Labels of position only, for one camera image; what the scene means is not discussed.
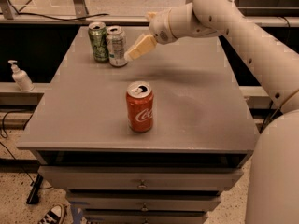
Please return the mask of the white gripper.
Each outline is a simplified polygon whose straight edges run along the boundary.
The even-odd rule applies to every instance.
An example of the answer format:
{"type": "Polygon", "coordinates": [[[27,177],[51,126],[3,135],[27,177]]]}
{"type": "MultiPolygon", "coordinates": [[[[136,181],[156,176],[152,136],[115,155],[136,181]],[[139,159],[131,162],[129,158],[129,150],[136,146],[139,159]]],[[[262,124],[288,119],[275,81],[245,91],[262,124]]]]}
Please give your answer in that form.
{"type": "Polygon", "coordinates": [[[172,9],[160,12],[148,12],[150,34],[142,34],[136,42],[124,53],[126,61],[130,62],[149,53],[156,48],[157,42],[169,44],[178,40],[177,21],[172,9]]]}

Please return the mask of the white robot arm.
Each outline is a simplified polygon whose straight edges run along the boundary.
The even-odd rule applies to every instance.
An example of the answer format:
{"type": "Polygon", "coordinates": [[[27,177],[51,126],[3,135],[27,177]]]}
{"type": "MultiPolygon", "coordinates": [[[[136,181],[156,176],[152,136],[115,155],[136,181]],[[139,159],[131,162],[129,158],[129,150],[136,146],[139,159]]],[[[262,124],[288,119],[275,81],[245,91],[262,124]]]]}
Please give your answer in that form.
{"type": "Polygon", "coordinates": [[[125,52],[135,60],[189,36],[223,36],[280,110],[255,145],[245,224],[299,224],[299,55],[243,17],[234,0],[192,0],[147,14],[149,33],[125,52]]]}

